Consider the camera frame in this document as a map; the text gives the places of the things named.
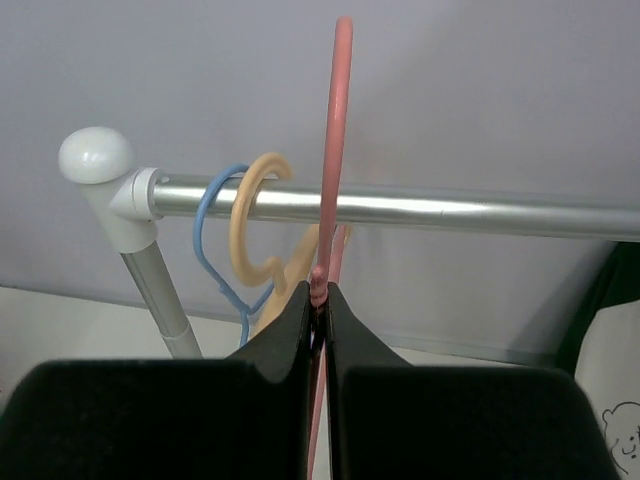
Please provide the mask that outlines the beige plastic hanger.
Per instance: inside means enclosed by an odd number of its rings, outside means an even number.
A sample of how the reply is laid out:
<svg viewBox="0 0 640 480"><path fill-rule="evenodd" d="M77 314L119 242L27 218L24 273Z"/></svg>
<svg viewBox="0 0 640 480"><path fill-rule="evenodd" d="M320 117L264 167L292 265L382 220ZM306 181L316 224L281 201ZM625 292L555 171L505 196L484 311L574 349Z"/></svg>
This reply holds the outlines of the beige plastic hanger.
<svg viewBox="0 0 640 480"><path fill-rule="evenodd" d="M284 310L301 281L313 283L318 254L342 262L352 228L323 221L324 187L297 182L287 159L267 152L241 175L232 202L228 252L234 276L247 288L270 285L250 339Z"/></svg>

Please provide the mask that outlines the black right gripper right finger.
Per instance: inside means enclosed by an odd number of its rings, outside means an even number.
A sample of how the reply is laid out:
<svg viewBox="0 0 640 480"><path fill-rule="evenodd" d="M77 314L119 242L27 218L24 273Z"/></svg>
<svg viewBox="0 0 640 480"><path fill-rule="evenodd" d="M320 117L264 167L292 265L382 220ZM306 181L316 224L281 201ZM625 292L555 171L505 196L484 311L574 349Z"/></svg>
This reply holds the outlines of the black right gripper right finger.
<svg viewBox="0 0 640 480"><path fill-rule="evenodd" d="M590 404L566 373L415 366L336 285L326 304L336 479L614 479Z"/></svg>

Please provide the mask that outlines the blue wire hanger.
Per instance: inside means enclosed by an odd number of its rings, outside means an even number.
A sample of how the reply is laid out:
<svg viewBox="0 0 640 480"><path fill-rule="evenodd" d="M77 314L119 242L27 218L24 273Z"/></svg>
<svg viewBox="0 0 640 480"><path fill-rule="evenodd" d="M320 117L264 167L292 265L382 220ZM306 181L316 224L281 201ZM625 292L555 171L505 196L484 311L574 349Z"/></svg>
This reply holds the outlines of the blue wire hanger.
<svg viewBox="0 0 640 480"><path fill-rule="evenodd" d="M206 224L208 209L218 199L225 183L233 178L244 175L249 166L247 164L235 164L221 170L207 185L202 195L192 224L192 247L193 253L203 268L203 270L212 278L217 286L219 294L225 298L227 303L235 310L241 326L239 346L243 347L249 340L251 330L251 318L260 311L266 303L268 296L274 289L274 284L269 283L266 289L253 303L247 303L241 298L239 293L233 288L233 285L225 278L225 276L216 267L216 261L220 256L207 255L206 247L213 240L222 239L221 226L208 226Z"/></svg>

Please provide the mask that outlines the pink wire hanger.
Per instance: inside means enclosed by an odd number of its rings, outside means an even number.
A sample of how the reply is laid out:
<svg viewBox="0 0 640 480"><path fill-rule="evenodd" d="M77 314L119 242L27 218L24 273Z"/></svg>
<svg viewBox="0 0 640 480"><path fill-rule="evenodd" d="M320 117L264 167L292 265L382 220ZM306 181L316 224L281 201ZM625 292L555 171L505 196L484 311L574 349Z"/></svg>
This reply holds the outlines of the pink wire hanger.
<svg viewBox="0 0 640 480"><path fill-rule="evenodd" d="M340 279L345 245L351 228L336 223L337 200L342 172L348 95L352 62L353 22L348 16L336 22L329 88L326 138L321 188L317 264L311 271L310 301L314 309L313 345L319 350L314 387L307 477L313 477L321 411L326 385L324 321L328 313L328 285Z"/></svg>

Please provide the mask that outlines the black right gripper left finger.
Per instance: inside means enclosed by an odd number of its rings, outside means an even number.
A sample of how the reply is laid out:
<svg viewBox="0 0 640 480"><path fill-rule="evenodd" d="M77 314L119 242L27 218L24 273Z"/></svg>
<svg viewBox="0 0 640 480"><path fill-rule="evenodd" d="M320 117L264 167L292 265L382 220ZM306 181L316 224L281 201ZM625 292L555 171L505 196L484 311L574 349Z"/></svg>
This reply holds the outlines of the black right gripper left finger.
<svg viewBox="0 0 640 480"><path fill-rule="evenodd" d="M303 479L309 286L217 360L48 361L1 418L5 479Z"/></svg>

